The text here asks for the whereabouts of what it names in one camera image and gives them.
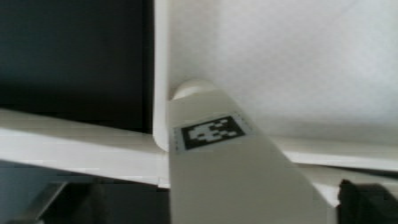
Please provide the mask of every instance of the dark background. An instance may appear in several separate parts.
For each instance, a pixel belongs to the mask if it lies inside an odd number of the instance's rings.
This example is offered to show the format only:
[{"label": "dark background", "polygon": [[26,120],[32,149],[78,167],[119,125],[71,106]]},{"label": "dark background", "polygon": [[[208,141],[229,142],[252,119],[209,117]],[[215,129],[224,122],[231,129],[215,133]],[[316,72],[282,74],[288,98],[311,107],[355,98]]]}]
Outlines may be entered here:
[{"label": "dark background", "polygon": [[0,107],[151,133],[153,5],[0,0]]}]

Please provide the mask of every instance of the white wall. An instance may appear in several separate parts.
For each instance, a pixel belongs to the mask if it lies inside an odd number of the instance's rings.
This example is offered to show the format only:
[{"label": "white wall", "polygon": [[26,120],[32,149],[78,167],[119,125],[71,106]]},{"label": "white wall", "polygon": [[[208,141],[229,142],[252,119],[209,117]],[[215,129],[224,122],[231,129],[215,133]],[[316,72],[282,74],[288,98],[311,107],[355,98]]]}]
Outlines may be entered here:
[{"label": "white wall", "polygon": [[398,144],[398,1],[170,0],[170,75],[272,135]]}]

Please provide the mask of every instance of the black surface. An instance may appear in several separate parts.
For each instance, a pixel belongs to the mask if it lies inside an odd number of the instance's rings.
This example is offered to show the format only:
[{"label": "black surface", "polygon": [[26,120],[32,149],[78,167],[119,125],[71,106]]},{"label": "black surface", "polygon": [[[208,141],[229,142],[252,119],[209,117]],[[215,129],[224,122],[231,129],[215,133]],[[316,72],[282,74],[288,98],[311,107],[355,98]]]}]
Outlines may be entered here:
[{"label": "black surface", "polygon": [[0,0],[0,107],[151,132],[151,0]]},{"label": "black surface", "polygon": [[398,201],[378,184],[339,185],[339,224],[396,224]]},{"label": "black surface", "polygon": [[41,219],[46,224],[170,224],[169,191],[124,181],[71,183]]}]

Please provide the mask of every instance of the white plastic piece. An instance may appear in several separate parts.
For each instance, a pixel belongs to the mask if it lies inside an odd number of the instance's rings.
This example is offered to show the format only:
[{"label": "white plastic piece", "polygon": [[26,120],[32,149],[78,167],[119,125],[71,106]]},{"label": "white plastic piece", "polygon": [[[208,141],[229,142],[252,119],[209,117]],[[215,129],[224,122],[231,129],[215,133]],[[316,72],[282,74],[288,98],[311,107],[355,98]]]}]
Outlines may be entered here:
[{"label": "white plastic piece", "polygon": [[[172,134],[172,224],[336,223],[334,208],[222,91],[172,100],[169,109],[170,133],[190,133],[231,114],[252,129],[217,143],[204,138],[209,144]],[[201,146],[181,150],[181,141]]]},{"label": "white plastic piece", "polygon": [[169,179],[151,135],[7,110],[0,159],[162,186]]},{"label": "white plastic piece", "polygon": [[398,171],[396,146],[286,137],[272,140],[295,163]]},{"label": "white plastic piece", "polygon": [[165,151],[169,150],[167,101],[169,101],[169,0],[154,0],[153,138],[158,147]]},{"label": "white plastic piece", "polygon": [[217,90],[213,83],[202,79],[193,79],[179,85],[174,92],[172,100],[213,90]]}]

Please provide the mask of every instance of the white bar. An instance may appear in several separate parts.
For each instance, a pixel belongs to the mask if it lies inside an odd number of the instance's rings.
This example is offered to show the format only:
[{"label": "white bar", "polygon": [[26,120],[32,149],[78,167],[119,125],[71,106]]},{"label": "white bar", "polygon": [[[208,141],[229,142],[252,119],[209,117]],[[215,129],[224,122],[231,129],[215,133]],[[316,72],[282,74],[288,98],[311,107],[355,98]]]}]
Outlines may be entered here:
[{"label": "white bar", "polygon": [[147,184],[167,182],[153,136],[0,110],[0,159]]}]

